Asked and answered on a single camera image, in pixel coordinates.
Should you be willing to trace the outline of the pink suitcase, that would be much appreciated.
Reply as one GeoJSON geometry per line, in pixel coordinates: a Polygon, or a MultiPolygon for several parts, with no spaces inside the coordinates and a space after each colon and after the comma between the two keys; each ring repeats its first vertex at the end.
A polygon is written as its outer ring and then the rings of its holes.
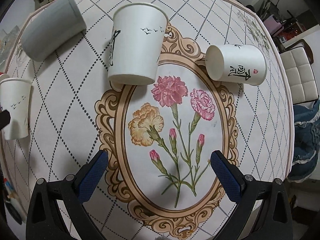
{"type": "Polygon", "coordinates": [[[284,30],[283,24],[274,15],[270,15],[263,24],[271,36],[277,36],[284,30]]]}

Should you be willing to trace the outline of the white paper cup lying sideways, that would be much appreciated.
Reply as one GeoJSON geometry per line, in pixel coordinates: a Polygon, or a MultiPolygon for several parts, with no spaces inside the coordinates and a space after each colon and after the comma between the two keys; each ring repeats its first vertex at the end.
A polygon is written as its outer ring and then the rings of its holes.
{"type": "Polygon", "coordinates": [[[205,54],[208,76],[214,81],[258,86],[267,74],[263,52],[253,45],[212,45],[205,54]]]}

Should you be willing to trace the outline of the blue crumpled cloth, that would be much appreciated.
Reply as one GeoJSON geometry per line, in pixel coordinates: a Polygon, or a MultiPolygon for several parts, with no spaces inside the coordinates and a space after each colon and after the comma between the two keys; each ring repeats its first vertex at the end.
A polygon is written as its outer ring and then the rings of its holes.
{"type": "Polygon", "coordinates": [[[295,142],[288,180],[301,183],[315,170],[319,158],[319,100],[312,108],[294,105],[295,142]]]}

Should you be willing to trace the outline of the floral patterned table mat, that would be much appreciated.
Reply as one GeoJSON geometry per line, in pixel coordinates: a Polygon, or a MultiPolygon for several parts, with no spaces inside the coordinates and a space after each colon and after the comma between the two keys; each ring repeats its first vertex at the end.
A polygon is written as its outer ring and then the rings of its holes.
{"type": "Polygon", "coordinates": [[[28,131],[2,140],[3,168],[27,213],[38,179],[76,173],[100,149],[109,163],[89,216],[107,239],[210,239],[235,209],[210,167],[220,150],[257,180],[284,179],[293,157],[293,109],[280,55],[260,18],[235,0],[75,0],[87,28],[36,62],[14,39],[10,77],[31,82],[28,131]],[[155,83],[108,78],[114,13],[152,3],[168,16],[155,83]],[[262,84],[212,80],[212,45],[253,45],[262,84]]]}

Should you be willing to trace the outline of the white padded chair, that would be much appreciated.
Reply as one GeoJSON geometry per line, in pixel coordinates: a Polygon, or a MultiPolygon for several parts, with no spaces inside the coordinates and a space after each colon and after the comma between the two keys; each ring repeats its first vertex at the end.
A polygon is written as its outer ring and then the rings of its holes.
{"type": "Polygon", "coordinates": [[[318,99],[318,90],[311,64],[303,47],[280,54],[294,105],[318,99]]]}

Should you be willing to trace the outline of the white paper cup with calligraphy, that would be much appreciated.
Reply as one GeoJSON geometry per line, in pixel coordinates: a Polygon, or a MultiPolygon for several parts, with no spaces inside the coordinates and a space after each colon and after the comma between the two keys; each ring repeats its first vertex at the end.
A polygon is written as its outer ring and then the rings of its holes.
{"type": "Polygon", "coordinates": [[[28,116],[31,82],[16,77],[1,81],[1,106],[10,113],[10,123],[3,128],[5,140],[29,135],[28,116]]]}

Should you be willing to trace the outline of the white paper cup with birds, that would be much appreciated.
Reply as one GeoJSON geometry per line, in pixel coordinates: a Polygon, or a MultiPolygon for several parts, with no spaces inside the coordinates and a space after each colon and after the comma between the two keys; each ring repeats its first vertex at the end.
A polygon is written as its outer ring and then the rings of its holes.
{"type": "Polygon", "coordinates": [[[130,3],[113,16],[108,79],[124,85],[155,82],[166,27],[166,13],[151,3],[130,3]]]}

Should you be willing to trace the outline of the grey cylindrical cup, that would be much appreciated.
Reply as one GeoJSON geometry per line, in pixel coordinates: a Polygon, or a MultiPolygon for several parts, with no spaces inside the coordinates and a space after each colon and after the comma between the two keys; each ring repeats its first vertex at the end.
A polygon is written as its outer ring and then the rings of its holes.
{"type": "Polygon", "coordinates": [[[75,0],[56,0],[25,28],[23,51],[32,60],[44,61],[53,51],[86,29],[75,0]]]}

